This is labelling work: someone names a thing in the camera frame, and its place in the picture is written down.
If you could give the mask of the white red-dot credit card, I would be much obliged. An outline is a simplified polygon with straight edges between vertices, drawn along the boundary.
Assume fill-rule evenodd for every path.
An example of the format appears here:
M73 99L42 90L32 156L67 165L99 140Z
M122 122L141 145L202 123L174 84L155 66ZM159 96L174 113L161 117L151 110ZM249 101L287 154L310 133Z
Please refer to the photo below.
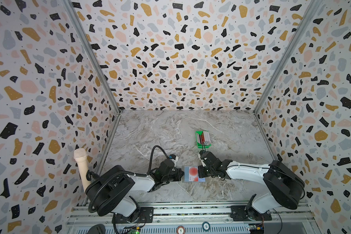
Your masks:
M198 168L196 166L185 166L185 182L198 182L199 181L199 174Z

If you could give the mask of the grey card holder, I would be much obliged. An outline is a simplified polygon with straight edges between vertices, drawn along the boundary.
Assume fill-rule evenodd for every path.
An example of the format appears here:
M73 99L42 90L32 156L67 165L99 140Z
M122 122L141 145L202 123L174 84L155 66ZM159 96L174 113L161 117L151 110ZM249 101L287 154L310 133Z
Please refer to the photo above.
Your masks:
M205 178L199 177L199 169L197 166L183 166L183 182L205 182Z

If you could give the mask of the green card tray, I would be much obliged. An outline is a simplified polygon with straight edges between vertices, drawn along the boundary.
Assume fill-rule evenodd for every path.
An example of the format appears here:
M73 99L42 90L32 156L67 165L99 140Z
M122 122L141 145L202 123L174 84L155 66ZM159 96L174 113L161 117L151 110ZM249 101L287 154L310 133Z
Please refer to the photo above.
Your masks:
M196 144L199 149L208 149L212 145L208 131L196 131Z

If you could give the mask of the cards stack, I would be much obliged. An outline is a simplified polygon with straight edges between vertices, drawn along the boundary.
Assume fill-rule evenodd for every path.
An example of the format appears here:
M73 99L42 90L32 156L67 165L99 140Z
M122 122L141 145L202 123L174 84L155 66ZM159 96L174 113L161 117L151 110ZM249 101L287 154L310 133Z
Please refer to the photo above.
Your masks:
M200 142L202 145L204 145L204 146L211 145L212 142L211 142L210 134L208 131L203 131L200 136L201 136Z

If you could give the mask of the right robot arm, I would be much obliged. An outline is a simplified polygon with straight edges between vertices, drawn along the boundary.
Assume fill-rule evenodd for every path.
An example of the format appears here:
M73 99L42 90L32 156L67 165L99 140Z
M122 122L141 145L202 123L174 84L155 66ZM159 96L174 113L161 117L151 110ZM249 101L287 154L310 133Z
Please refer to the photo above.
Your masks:
M280 161L262 165L221 161L205 150L200 151L199 159L202 163L198 168L200 178L247 180L266 186L266 193L250 198L245 208L248 215L261 215L277 207L296 210L305 196L305 182Z

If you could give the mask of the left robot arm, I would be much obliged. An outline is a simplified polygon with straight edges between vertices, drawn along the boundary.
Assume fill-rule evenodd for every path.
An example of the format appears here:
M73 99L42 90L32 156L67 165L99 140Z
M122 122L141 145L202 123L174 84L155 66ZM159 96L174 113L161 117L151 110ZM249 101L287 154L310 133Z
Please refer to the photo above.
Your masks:
M181 181L184 175L172 159L165 159L158 168L150 167L146 174L126 171L120 165L103 175L88 170L82 177L89 183L85 188L90 200L88 211L99 216L111 212L124 217L136 215L139 205L128 195L130 192L154 192L171 182Z

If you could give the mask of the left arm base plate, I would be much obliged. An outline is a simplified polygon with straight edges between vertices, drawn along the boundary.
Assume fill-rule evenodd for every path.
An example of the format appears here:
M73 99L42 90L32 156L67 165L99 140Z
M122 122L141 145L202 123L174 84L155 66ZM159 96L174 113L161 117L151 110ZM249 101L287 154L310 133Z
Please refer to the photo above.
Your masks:
M137 224L137 223L152 223L154 217L153 207L140 207L137 208L129 217L121 214L116 215L112 219L112 223L116 224Z

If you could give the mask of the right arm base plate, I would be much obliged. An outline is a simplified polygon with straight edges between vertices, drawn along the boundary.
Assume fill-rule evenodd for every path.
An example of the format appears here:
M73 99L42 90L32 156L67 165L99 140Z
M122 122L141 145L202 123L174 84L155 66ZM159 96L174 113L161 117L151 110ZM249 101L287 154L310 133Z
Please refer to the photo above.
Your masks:
M271 221L272 216L269 212L259 213L253 208L244 205L231 206L230 217L233 221Z

